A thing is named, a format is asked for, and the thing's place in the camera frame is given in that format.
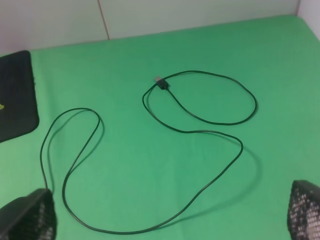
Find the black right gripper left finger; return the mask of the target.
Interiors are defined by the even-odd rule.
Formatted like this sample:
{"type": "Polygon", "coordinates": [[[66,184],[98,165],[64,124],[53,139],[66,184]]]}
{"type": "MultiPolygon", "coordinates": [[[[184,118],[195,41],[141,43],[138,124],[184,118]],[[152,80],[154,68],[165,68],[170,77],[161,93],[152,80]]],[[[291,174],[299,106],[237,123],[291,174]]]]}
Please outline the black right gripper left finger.
{"type": "Polygon", "coordinates": [[[39,188],[0,209],[2,240],[54,240],[57,216],[52,192],[39,188]]]}

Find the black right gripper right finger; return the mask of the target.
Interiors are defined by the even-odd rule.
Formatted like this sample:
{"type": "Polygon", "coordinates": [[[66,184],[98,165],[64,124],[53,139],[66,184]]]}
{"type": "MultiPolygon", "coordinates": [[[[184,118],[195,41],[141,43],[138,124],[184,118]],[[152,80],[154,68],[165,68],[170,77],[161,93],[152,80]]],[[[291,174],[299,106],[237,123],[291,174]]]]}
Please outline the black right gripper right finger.
{"type": "Polygon", "coordinates": [[[292,183],[287,211],[287,229],[292,240],[320,238],[320,187],[307,181],[292,183]]]}

